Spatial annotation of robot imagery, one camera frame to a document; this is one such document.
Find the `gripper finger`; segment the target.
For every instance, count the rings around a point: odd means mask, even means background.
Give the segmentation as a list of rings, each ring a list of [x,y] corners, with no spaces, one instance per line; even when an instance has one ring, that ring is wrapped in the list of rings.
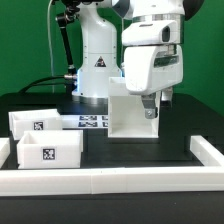
[[[146,119],[155,119],[158,115],[158,108],[156,107],[156,94],[144,95],[141,97],[142,104],[145,110]]]
[[[173,96],[173,88],[172,87],[166,88],[162,91],[161,100],[163,102],[166,102],[166,101],[171,102],[172,96]]]

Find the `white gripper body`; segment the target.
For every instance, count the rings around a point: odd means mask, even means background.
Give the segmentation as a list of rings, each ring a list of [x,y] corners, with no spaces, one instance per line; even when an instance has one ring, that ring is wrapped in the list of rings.
[[[175,20],[132,23],[122,33],[128,92],[150,95],[183,79],[182,48]]]

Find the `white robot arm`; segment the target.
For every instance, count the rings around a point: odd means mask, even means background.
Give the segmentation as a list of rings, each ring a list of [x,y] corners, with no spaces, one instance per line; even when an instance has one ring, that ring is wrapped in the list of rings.
[[[83,40],[83,64],[73,98],[98,103],[108,98],[109,78],[123,75],[128,93],[139,95],[145,117],[158,116],[156,93],[183,79],[184,22],[204,0],[102,0],[85,1],[78,13]],[[131,25],[119,38],[113,24],[103,20],[99,8],[111,8]],[[117,42],[125,47],[123,67],[116,63]]]

